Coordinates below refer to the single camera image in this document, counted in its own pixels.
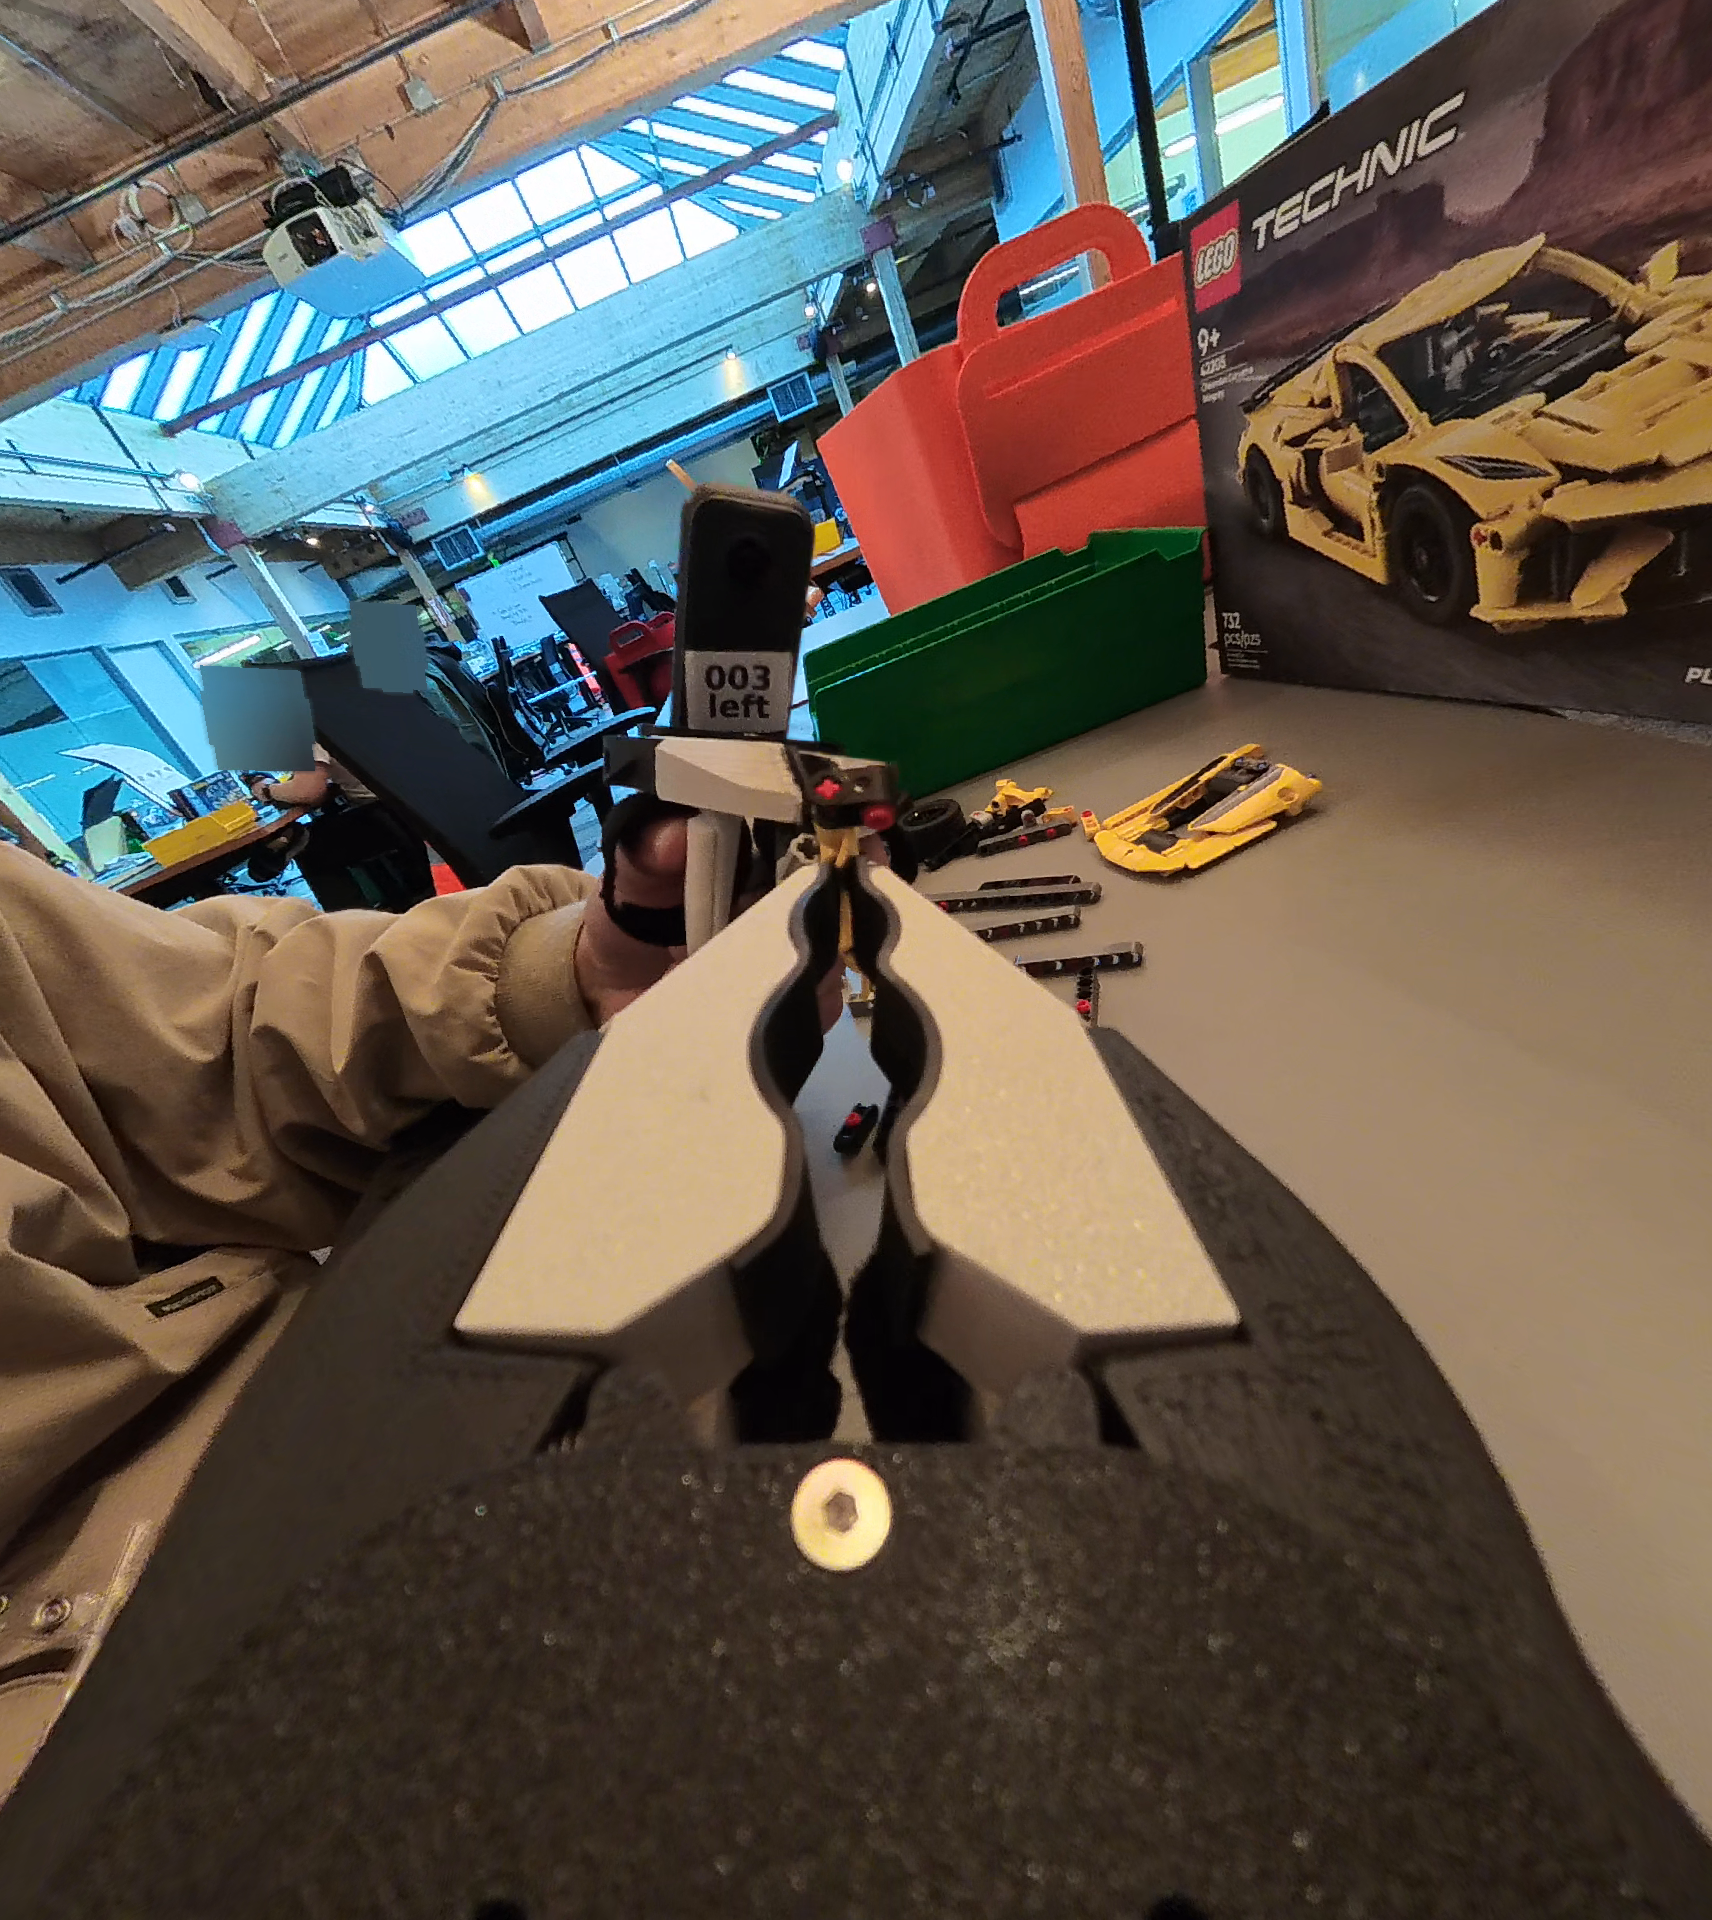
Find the toy car set box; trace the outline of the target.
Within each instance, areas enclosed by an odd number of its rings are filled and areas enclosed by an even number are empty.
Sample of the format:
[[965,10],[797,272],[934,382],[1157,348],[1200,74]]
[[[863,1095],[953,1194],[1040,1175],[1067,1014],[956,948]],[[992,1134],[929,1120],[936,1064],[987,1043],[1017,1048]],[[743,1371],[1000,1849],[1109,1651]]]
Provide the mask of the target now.
[[1712,725],[1712,1],[1510,1],[1185,224],[1228,678]]

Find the group of black pinned beams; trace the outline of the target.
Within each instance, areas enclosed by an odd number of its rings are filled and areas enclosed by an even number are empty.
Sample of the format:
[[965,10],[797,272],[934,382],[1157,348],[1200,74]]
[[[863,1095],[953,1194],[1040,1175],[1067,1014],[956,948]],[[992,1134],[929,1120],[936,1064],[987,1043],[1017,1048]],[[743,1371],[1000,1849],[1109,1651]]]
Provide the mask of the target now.
[[[967,931],[987,945],[1008,945],[1073,933],[1084,926],[1084,907],[1102,900],[1102,886],[1075,873],[1065,875],[1005,875],[981,884],[936,892],[928,901],[959,919]],[[1135,972],[1144,965],[1142,940],[1111,942],[1075,954],[1011,955],[1011,965],[1032,980],[1067,980],[1071,1009],[1085,1025],[1099,1022],[1104,980],[1109,973]],[[861,1152],[881,1157],[889,1124],[900,1108],[895,1093],[879,1101],[850,1105],[830,1141],[839,1159]]]

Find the whiteboard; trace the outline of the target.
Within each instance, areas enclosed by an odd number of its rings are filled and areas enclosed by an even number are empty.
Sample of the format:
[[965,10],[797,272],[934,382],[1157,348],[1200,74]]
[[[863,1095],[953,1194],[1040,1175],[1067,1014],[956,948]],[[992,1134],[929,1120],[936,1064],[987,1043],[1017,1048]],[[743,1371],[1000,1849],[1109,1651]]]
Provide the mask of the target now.
[[461,591],[481,640],[503,637],[512,649],[525,649],[559,633],[544,596],[561,596],[578,584],[561,541],[552,539],[471,573]]

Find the ceiling projector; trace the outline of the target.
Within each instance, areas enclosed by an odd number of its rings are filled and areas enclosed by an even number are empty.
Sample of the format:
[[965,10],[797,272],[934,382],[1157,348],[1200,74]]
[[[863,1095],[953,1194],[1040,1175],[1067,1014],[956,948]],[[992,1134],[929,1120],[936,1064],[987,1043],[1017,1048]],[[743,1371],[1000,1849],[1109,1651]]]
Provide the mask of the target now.
[[261,259],[283,289],[331,265],[369,264],[390,244],[379,208],[345,162],[285,178],[267,191],[261,213]]

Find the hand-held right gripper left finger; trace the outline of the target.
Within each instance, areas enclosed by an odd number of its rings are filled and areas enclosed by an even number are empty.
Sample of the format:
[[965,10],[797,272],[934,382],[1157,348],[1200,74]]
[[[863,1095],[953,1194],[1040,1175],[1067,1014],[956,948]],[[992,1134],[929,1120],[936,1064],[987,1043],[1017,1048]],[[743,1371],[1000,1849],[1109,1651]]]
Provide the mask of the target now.
[[721,1392],[739,1428],[830,1425],[830,1260],[796,1117],[827,965],[830,887],[800,872],[604,1025],[461,1342]]

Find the yellow brick subassembly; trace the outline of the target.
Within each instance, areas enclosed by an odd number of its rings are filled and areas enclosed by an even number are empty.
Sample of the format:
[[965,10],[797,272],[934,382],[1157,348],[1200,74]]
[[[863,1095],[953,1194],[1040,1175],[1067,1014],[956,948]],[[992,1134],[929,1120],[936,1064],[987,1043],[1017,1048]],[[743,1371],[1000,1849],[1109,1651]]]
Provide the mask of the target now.
[[976,844],[981,847],[1008,834],[1054,829],[1063,824],[1075,828],[1082,813],[1073,805],[1057,803],[1047,784],[1022,786],[1015,779],[998,777],[987,802],[973,808],[965,820],[976,828]]

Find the yellow toy car body section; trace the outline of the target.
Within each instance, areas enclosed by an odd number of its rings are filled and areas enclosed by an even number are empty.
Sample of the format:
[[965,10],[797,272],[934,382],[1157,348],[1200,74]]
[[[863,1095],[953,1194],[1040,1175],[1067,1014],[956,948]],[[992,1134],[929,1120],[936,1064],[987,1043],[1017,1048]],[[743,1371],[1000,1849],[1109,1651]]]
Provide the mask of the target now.
[[1300,815],[1322,788],[1245,742],[1104,820],[1082,812],[1079,825],[1108,865],[1168,877],[1251,845]]

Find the black office chair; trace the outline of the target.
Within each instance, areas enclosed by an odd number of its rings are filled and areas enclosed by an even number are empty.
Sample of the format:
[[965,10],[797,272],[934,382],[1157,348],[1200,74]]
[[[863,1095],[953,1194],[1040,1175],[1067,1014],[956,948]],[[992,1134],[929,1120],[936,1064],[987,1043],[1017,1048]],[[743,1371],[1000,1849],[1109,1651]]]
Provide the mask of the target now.
[[316,742],[466,886],[484,886],[512,865],[583,869],[572,815],[592,786],[589,773],[531,796],[422,692],[367,689],[345,657],[292,661],[278,672],[302,680]]

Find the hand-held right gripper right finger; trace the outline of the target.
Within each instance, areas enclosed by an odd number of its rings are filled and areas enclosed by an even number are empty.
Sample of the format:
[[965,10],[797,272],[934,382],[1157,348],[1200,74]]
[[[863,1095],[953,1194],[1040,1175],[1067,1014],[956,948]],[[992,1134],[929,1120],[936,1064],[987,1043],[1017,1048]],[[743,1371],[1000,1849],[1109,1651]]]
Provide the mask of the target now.
[[866,872],[870,1053],[898,1100],[866,1264],[866,1404],[953,1414],[1238,1308],[1078,1015]]

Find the person's left hand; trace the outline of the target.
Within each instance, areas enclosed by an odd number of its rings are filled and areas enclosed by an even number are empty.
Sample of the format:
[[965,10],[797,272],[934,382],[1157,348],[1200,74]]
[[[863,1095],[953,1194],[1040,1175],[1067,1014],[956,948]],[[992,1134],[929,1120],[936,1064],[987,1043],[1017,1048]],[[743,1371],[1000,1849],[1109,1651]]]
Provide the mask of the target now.
[[604,858],[600,892],[586,901],[573,976],[594,1025],[604,1025],[684,955],[675,942],[637,937],[629,923],[684,923],[690,813],[668,810],[623,828]]

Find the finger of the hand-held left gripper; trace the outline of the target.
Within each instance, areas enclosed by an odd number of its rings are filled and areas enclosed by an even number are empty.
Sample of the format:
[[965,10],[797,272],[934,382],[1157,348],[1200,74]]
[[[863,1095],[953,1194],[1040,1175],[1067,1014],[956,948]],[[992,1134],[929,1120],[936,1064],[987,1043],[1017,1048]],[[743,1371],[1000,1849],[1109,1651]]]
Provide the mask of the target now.
[[803,818],[794,756],[781,740],[655,740],[651,784],[663,803],[787,825]]
[[739,865],[752,851],[747,822],[736,813],[691,813],[684,828],[684,954],[694,957],[730,923]]

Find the red chair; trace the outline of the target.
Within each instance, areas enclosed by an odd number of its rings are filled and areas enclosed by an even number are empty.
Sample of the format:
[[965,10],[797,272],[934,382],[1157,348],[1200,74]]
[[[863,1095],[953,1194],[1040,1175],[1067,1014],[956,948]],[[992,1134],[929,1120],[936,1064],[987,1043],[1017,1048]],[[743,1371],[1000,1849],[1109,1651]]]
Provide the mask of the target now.
[[674,610],[614,625],[601,661],[601,680],[610,687],[611,705],[650,711],[662,708],[672,695],[674,648]]

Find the green plastic bin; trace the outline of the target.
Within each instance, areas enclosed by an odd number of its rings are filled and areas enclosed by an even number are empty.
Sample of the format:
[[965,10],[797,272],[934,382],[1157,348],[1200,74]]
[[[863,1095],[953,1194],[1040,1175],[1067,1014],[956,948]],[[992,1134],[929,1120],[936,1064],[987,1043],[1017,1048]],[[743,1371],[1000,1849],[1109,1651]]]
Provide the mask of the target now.
[[1095,532],[810,651],[818,740],[916,797],[1203,686],[1203,532]]

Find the person's left forearm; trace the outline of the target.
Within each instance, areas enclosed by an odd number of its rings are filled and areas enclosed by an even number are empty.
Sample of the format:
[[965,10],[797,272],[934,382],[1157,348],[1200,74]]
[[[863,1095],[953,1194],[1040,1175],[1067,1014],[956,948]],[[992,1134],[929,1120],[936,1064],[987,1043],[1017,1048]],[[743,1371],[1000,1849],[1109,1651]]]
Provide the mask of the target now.
[[398,915],[279,931],[251,972],[238,1073],[287,1155],[386,1145],[454,1101],[487,1109],[592,1027],[576,955],[592,882],[527,865]]

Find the yellow panel black connector assembly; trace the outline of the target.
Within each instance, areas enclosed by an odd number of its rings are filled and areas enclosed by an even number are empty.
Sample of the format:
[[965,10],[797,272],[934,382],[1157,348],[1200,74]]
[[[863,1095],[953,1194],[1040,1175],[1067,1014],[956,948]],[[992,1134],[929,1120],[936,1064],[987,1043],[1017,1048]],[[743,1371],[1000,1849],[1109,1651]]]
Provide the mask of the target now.
[[777,855],[773,875],[803,872],[834,901],[818,906],[810,919],[810,972],[820,1025],[830,1029],[844,1014],[846,969],[866,967],[875,950],[859,900],[870,867],[889,865],[900,851],[901,796],[895,770],[886,761],[810,746],[791,748],[787,761],[802,822]]

